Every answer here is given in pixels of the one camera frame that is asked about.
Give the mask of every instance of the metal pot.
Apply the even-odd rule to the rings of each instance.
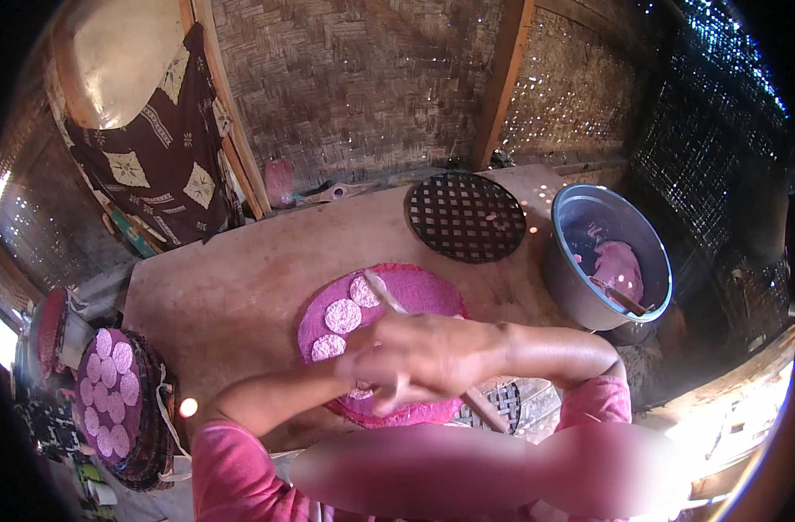
[[[627,321],[653,321],[664,313],[673,294],[670,260],[652,225],[632,204],[600,185],[570,184],[554,197],[551,221],[553,241],[545,252],[543,277],[565,315],[584,328],[611,330]],[[652,307],[643,316],[615,304],[589,281],[598,238],[632,247],[644,281],[639,304]],[[574,254],[582,257],[580,263]]]

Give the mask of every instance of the pink dough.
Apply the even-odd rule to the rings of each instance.
[[[110,428],[107,426],[99,426],[96,442],[98,444],[99,453],[105,457],[109,457],[113,454],[113,437],[110,435]]]
[[[622,241],[607,241],[598,245],[594,252],[599,255],[594,262],[594,278],[635,302],[641,301],[644,296],[644,283],[632,247]]]
[[[125,402],[121,399],[121,393],[114,391],[107,396],[107,412],[110,419],[119,424],[125,419]]]
[[[101,379],[101,359],[96,353],[91,353],[87,360],[87,376],[93,384]]]
[[[335,333],[348,333],[360,326],[362,312],[350,299],[333,301],[325,310],[325,325]]]
[[[104,382],[98,382],[92,389],[92,402],[96,403],[96,409],[100,412],[107,411],[107,387]]]
[[[128,406],[136,406],[139,400],[139,379],[133,373],[125,373],[119,383],[121,400]]]
[[[313,351],[310,358],[314,362],[322,359],[330,359],[340,355],[345,351],[345,340],[338,335],[329,333],[313,341]]]
[[[348,397],[355,398],[358,400],[369,398],[374,395],[374,392],[371,390],[360,390],[359,388],[354,388],[348,393]]]
[[[116,363],[113,362],[113,358],[108,357],[101,361],[101,381],[107,389],[116,386]]]
[[[93,437],[98,435],[98,412],[92,406],[84,410],[84,428]]]
[[[131,450],[131,441],[127,437],[125,427],[121,424],[113,426],[113,429],[110,431],[110,436],[113,451],[115,451],[120,458],[125,458]]]
[[[96,335],[96,353],[102,359],[110,357],[110,350],[113,348],[113,340],[110,338],[110,332],[104,328],[98,331]]]
[[[89,377],[84,377],[78,385],[78,396],[85,406],[92,406],[92,381]]]
[[[373,308],[380,304],[377,296],[375,296],[371,288],[368,287],[366,278],[362,276],[357,277],[350,283],[350,298],[363,308]]]
[[[131,369],[133,363],[133,350],[131,345],[126,342],[117,342],[113,347],[113,362],[116,363],[116,371],[124,375]]]

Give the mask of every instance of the brown patterned cloth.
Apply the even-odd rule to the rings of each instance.
[[[195,23],[140,114],[119,129],[66,122],[72,157],[93,188],[180,246],[244,224],[221,161],[229,118]]]

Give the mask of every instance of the pink rice cracker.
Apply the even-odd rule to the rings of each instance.
[[[110,431],[110,435],[113,451],[115,451],[120,458],[125,458],[131,451],[131,441],[127,436],[125,427],[121,424],[113,426],[113,429]]]
[[[134,373],[125,373],[119,383],[121,400],[128,406],[136,406],[139,400],[139,378]]]
[[[98,358],[96,353],[91,353],[90,358],[87,360],[87,376],[93,384],[101,379],[101,359]]]
[[[113,348],[113,340],[110,332],[104,328],[96,334],[96,353],[102,359],[110,357],[110,350]]]
[[[107,396],[107,412],[110,413],[110,419],[120,424],[125,420],[125,402],[121,399],[121,393],[114,391]]]
[[[110,435],[110,428],[107,426],[98,427],[96,443],[98,445],[98,452],[103,456],[109,457],[113,454],[113,437]]]
[[[131,369],[133,363],[133,350],[131,345],[126,342],[117,342],[113,347],[113,362],[116,363],[116,371],[124,375]]]
[[[374,395],[374,392],[371,390],[360,390],[359,388],[354,388],[348,393],[348,397],[350,398],[369,398]]]
[[[383,283],[383,286],[386,285],[382,279],[380,279],[380,282]],[[363,308],[373,308],[380,304],[377,296],[368,287],[366,278],[362,276],[357,277],[350,283],[350,298]]]
[[[113,358],[101,361],[101,381],[107,389],[116,386],[116,363],[113,362]]]
[[[330,359],[345,351],[345,340],[338,335],[329,333],[313,341],[313,351],[310,358],[313,362]]]
[[[348,333],[360,326],[362,311],[350,299],[333,301],[325,310],[325,325],[335,333]]]
[[[98,412],[92,406],[87,407],[84,410],[84,428],[87,429],[87,433],[95,437],[98,435],[98,426]]]
[[[104,382],[99,382],[92,389],[92,402],[96,403],[96,409],[100,412],[107,411],[107,387]]]
[[[84,377],[78,384],[78,397],[85,406],[92,406],[92,381],[89,377]]]

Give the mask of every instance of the thatched wall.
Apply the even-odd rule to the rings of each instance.
[[[648,74],[631,54],[643,45],[636,3],[580,4],[587,4],[578,9],[580,22],[587,25],[541,7],[533,10],[528,45],[496,143],[514,158],[516,153],[613,151],[630,137]]]
[[[500,0],[213,0],[258,164],[294,191],[466,156]]]

